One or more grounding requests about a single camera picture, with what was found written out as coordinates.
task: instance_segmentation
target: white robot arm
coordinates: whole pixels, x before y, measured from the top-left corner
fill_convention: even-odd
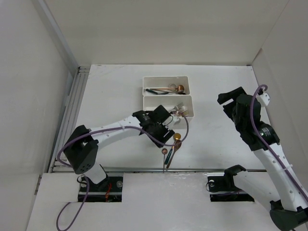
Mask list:
[[[260,121],[261,107],[270,102],[269,95],[262,90],[264,86],[260,86],[254,96],[247,95],[243,88],[220,94],[218,103],[233,100],[223,106],[224,112],[261,161],[275,188],[264,186],[253,172],[247,172],[240,165],[226,169],[223,177],[209,176],[208,180],[212,186],[210,191],[244,190],[269,211],[280,230],[289,231],[308,221],[308,193],[287,161],[275,130]]]
[[[155,145],[161,148],[173,136],[172,127],[179,121],[177,114],[168,112],[160,105],[154,111],[138,111],[107,126],[87,129],[82,125],[68,139],[64,154],[76,174],[84,174],[98,189],[103,188],[108,182],[108,175],[95,161],[99,149],[143,133],[147,133]]]

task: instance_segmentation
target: white board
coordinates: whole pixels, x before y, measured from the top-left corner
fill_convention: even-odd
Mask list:
[[[270,183],[267,173],[256,173]],[[58,213],[77,201],[77,175],[43,175],[27,231],[55,231]],[[85,203],[69,231],[278,231],[253,202],[210,202],[205,173],[125,174],[121,203]],[[80,203],[62,213],[66,228]]]
[[[288,0],[46,2],[79,65],[245,65]]]
[[[189,78],[194,118],[170,168],[223,169],[240,164],[247,169],[264,169],[217,103],[218,94],[239,86],[254,93],[257,81],[250,66],[92,65],[76,127],[108,125],[142,110],[144,76]],[[262,120],[269,122],[265,110]],[[183,129],[176,131],[185,134]],[[97,161],[104,167],[162,168],[163,155],[142,135],[103,148]]]

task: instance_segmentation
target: metal spoon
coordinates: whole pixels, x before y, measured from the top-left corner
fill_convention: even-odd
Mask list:
[[[167,169],[170,167],[170,164],[171,164],[171,161],[172,161],[172,159],[173,159],[173,157],[174,157],[175,152],[176,152],[178,149],[180,149],[181,146],[182,146],[182,141],[176,140],[176,141],[175,141],[175,144],[174,144],[173,155],[172,155],[172,157],[171,157],[171,159],[170,159],[170,161],[169,161],[169,163],[168,163],[168,165],[167,165],[167,167],[166,167]]]
[[[185,88],[183,85],[178,85],[176,88],[151,88],[151,90],[174,90],[177,93],[183,93]]]

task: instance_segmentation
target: white tray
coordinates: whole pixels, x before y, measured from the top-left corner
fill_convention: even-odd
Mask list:
[[[187,76],[174,76],[174,77],[143,77],[143,95],[144,96],[157,96],[147,92],[147,88],[168,88],[170,84],[183,85],[186,95],[190,94],[189,82]]]

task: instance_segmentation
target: white panel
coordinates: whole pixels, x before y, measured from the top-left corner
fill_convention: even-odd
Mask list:
[[[239,86],[251,94],[256,90],[250,66],[92,65],[76,126],[100,127],[142,110],[144,76],[181,75],[190,80],[194,118],[189,123],[188,138],[170,167],[222,169],[240,164],[247,169],[264,169],[217,103],[220,93]],[[262,120],[268,122],[265,109]],[[182,137],[186,132],[176,131]],[[161,150],[145,135],[104,147],[97,161],[104,167],[163,167]]]
[[[269,85],[271,121],[296,172],[308,165],[308,1],[290,0],[253,63]]]
[[[38,174],[0,175],[0,229],[24,231],[34,204]]]
[[[47,0],[87,64],[250,64],[288,0]]]
[[[0,1],[0,174],[40,173],[68,69],[31,1]]]
[[[62,196],[71,195],[67,202],[77,199],[77,194],[71,193],[78,186],[77,175],[44,175],[50,175],[42,180],[47,187],[38,191],[27,231],[54,231],[56,217],[66,204]],[[270,181],[266,173],[259,177]],[[86,203],[70,231],[278,231],[259,203],[210,202],[206,182],[203,173],[125,174],[123,201]],[[72,203],[65,209],[60,218],[62,229],[79,206]]]

